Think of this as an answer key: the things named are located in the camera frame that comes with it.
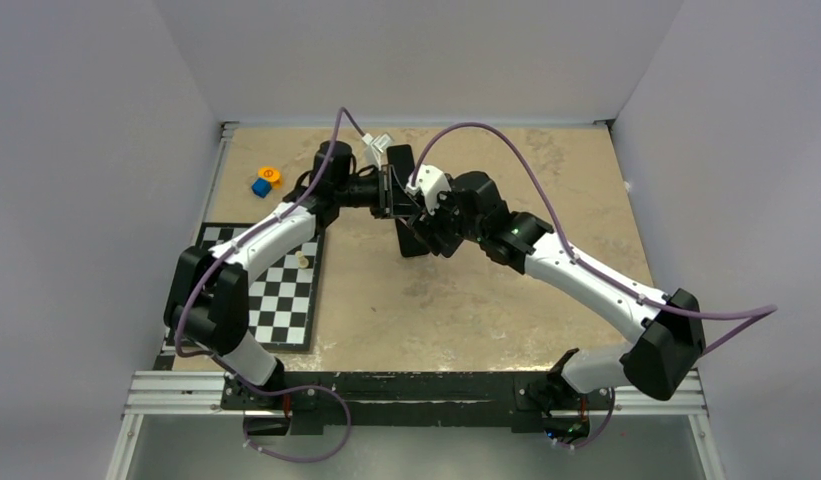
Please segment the gray wall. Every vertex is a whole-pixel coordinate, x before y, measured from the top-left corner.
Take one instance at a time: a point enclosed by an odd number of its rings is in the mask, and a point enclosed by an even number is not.
[[[103,477],[217,130],[151,0],[0,2],[0,479]]]
[[[821,0],[686,0],[615,140],[658,283],[781,306],[701,362],[728,477],[821,478]]]
[[[614,118],[682,0],[157,0],[222,119]]]

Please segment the wooden table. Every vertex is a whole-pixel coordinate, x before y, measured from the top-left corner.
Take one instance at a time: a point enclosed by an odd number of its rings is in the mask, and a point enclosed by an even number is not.
[[[389,128],[418,155],[440,128]],[[651,283],[616,156],[605,128],[504,129],[534,168],[570,240],[625,275]],[[208,221],[256,222],[312,166],[325,128],[239,128],[220,173]],[[353,130],[348,142],[362,159]],[[459,130],[427,162],[455,176],[482,170],[511,210],[548,213],[527,175],[497,138]],[[257,169],[285,176],[266,199],[250,191]],[[325,371],[492,371],[547,369],[566,350],[622,341],[610,325],[556,289],[489,261],[464,243],[450,259],[402,258],[392,221],[343,210],[326,234],[314,346],[278,355],[288,369]],[[177,359],[175,370],[210,370]]]

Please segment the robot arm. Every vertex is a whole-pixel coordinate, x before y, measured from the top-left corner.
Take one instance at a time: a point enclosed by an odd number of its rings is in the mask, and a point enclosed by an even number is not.
[[[324,161],[326,149],[327,142],[316,155],[313,171]],[[626,341],[620,345],[567,352],[544,381],[528,389],[527,394],[540,404],[621,385],[633,385],[653,398],[667,400],[701,356],[700,320],[644,305],[576,265],[553,227],[530,213],[510,211],[485,173],[452,178],[426,166],[415,182],[405,185],[390,165],[380,170],[370,167],[367,175],[361,175],[350,172],[352,161],[351,148],[338,142],[333,161],[313,194],[282,221],[244,243],[242,238],[250,237],[251,230],[209,252],[187,249],[172,284],[166,324],[174,325],[197,279],[233,246],[234,255],[190,311],[185,334],[216,352],[246,380],[276,389],[282,385],[283,365],[248,332],[248,286],[286,252],[326,229],[338,217],[340,207],[368,207],[375,218],[401,220],[435,255],[450,257],[463,241],[477,243],[492,261],[563,290],[622,334]],[[263,222],[286,211],[290,202],[299,201],[303,191],[300,185],[296,187],[284,198],[287,203]],[[263,222],[252,230],[261,229]],[[666,295],[639,285],[578,249],[575,252],[603,273],[631,285],[642,298],[698,310],[695,298],[683,290]]]

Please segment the black and white checkered pattern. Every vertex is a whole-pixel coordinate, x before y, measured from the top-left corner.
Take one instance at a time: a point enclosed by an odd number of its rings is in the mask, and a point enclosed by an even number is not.
[[[232,239],[250,226],[204,223],[196,245],[209,249]],[[317,235],[281,257],[251,284],[248,291],[248,328],[266,350],[310,349],[323,245],[323,237]],[[309,260],[307,268],[298,267],[295,252],[299,250]],[[167,345],[174,345],[173,335],[167,332],[166,338]]]

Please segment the blue cube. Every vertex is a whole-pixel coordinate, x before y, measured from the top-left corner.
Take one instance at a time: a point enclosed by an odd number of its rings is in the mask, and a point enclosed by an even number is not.
[[[272,191],[272,184],[263,178],[258,178],[254,185],[251,185],[251,191],[260,198],[266,198],[266,195]]]

